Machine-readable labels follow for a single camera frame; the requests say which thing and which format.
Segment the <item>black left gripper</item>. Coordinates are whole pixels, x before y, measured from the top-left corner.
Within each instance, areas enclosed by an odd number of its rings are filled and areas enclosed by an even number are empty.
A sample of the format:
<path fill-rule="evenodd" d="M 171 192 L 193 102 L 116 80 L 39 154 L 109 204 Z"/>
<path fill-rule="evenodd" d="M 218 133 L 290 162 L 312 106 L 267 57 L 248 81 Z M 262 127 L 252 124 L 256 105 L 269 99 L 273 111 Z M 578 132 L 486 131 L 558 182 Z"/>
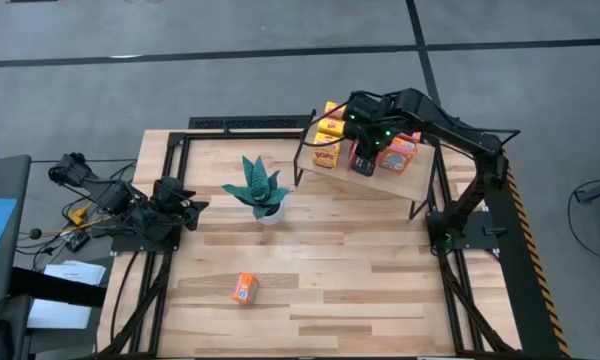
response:
<path fill-rule="evenodd" d="M 157 189 L 152 201 L 158 225 L 183 225 L 189 231 L 197 229 L 199 211 L 209 206 L 208 202 L 188 199 L 186 190 Z"/>

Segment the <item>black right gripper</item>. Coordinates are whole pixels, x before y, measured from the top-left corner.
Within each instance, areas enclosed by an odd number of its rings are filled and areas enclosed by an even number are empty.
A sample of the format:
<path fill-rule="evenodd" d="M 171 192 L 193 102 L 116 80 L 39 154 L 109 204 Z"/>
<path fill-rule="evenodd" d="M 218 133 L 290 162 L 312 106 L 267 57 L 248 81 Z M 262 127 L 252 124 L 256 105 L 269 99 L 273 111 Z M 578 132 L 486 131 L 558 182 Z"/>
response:
<path fill-rule="evenodd" d="M 372 94 L 352 92 L 347 104 L 347 138 L 357 141 L 354 166 L 359 174 L 365 174 L 365 161 L 359 156 L 377 156 L 392 141 L 395 133 L 384 120 L 392 116 L 396 94 Z M 373 157 L 366 159 L 366 175 L 372 176 L 376 167 Z"/>

